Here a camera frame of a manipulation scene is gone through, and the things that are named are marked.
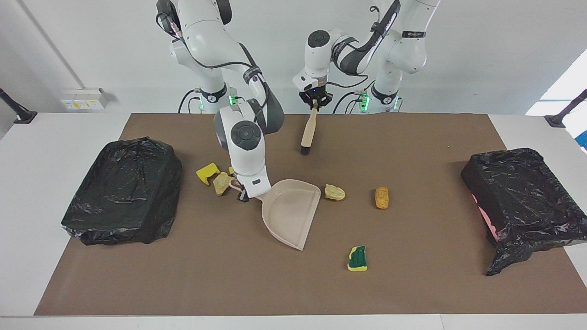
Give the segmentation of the pale bread piece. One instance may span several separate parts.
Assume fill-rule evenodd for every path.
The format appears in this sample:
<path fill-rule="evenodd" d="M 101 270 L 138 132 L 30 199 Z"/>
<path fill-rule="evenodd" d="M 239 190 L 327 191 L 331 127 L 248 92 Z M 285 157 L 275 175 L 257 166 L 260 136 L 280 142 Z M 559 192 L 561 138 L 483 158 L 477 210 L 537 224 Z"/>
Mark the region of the pale bread piece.
<path fill-rule="evenodd" d="M 223 196 L 230 188 L 229 184 L 233 181 L 233 176 L 226 172 L 220 172 L 213 180 L 212 185 L 216 192 L 216 196 Z"/>

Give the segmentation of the beige hand brush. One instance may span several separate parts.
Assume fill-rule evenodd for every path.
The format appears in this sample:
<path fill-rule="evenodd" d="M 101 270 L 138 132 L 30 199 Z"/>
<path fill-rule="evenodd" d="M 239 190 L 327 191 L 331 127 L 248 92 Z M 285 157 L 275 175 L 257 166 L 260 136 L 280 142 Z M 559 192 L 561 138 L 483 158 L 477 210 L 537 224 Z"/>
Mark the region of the beige hand brush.
<path fill-rule="evenodd" d="M 312 106 L 311 114 L 306 122 L 304 133 L 300 142 L 300 153 L 303 156 L 310 154 L 310 149 L 314 140 L 316 117 L 318 111 L 319 107 L 317 107 L 317 105 Z"/>

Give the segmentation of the notched yellow sponge piece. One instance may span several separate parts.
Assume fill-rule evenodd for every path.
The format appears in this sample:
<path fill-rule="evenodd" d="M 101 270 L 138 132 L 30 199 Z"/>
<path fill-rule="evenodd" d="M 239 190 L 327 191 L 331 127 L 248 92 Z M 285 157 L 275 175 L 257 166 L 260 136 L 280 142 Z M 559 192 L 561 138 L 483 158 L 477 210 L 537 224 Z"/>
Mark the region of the notched yellow sponge piece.
<path fill-rule="evenodd" d="M 212 162 L 198 169 L 196 175 L 206 186 L 211 186 L 210 178 L 214 177 L 214 175 L 220 174 L 220 172 L 221 171 L 218 169 L 216 163 Z"/>

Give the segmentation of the beige plastic dustpan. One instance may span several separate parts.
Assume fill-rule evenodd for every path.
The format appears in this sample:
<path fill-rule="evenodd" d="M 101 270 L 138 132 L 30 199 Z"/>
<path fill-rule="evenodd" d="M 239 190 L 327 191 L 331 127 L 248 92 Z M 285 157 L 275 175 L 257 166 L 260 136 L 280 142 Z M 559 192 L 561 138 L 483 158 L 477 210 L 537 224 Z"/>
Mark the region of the beige plastic dustpan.
<path fill-rule="evenodd" d="M 262 219 L 270 234 L 288 247 L 304 250 L 321 199 L 320 188 L 287 178 L 255 198 L 262 202 Z"/>

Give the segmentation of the large yellow green sponge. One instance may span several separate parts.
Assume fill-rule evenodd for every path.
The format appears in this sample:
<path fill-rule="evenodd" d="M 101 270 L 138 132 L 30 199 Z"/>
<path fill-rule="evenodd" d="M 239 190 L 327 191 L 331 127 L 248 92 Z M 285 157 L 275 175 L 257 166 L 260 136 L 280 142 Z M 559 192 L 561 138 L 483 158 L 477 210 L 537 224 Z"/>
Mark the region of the large yellow green sponge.
<path fill-rule="evenodd" d="M 350 250 L 347 269 L 351 272 L 367 271 L 365 246 L 355 246 Z"/>

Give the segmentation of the black bag lined pink bin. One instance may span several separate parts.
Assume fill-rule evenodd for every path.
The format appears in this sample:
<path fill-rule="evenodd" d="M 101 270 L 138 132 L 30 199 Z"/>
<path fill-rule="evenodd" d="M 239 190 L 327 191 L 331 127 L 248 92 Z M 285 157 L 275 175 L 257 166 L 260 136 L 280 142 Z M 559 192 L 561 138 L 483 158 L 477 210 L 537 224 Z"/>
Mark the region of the black bag lined pink bin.
<path fill-rule="evenodd" d="M 535 252 L 587 242 L 587 214 L 536 150 L 474 154 L 460 175 L 495 248 L 486 276 Z"/>

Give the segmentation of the brown table mat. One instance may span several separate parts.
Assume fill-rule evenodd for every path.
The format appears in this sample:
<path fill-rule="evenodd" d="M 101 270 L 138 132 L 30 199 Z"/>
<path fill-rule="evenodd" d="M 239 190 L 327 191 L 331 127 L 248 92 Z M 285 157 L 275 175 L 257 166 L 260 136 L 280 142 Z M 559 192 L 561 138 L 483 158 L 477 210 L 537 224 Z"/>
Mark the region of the brown table mat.
<path fill-rule="evenodd" d="M 183 164 L 176 219 L 151 244 L 85 246 L 71 238 L 37 315 L 574 314 L 587 287 L 563 248 L 486 276 L 494 250 L 460 173 L 505 148 L 487 115 L 287 115 L 266 138 L 271 182 L 342 188 L 321 198 L 303 251 L 266 229 L 261 203 L 216 196 L 197 169 L 225 169 L 212 115 L 130 115 L 121 139 L 171 145 Z M 375 206 L 387 187 L 388 209 Z M 365 246 L 367 271 L 347 269 Z"/>

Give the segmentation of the black clamp stand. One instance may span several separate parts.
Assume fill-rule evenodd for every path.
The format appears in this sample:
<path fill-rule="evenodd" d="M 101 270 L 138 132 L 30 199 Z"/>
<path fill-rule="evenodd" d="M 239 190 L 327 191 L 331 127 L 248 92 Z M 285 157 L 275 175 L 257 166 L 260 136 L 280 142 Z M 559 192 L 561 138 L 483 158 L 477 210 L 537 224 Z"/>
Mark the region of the black clamp stand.
<path fill-rule="evenodd" d="M 30 111 L 20 103 L 13 100 L 2 88 L 0 88 L 0 99 L 2 99 L 16 114 L 13 121 L 15 125 L 30 124 L 37 116 L 37 111 Z"/>
<path fill-rule="evenodd" d="M 566 128 L 563 123 L 564 117 L 570 114 L 575 107 L 579 106 L 582 102 L 587 99 L 587 88 L 583 90 L 576 98 L 570 101 L 570 103 L 558 114 L 555 115 L 545 115 L 543 118 L 547 123 L 554 128 Z"/>

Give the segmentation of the white wall socket box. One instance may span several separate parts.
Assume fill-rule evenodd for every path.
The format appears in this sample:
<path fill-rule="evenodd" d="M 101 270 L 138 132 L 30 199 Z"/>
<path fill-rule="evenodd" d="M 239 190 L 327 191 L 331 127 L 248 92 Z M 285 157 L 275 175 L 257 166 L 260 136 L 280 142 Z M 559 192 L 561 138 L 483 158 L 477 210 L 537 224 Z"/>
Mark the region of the white wall socket box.
<path fill-rule="evenodd" d="M 67 110 L 105 110 L 109 103 L 102 88 L 62 88 L 60 101 Z"/>

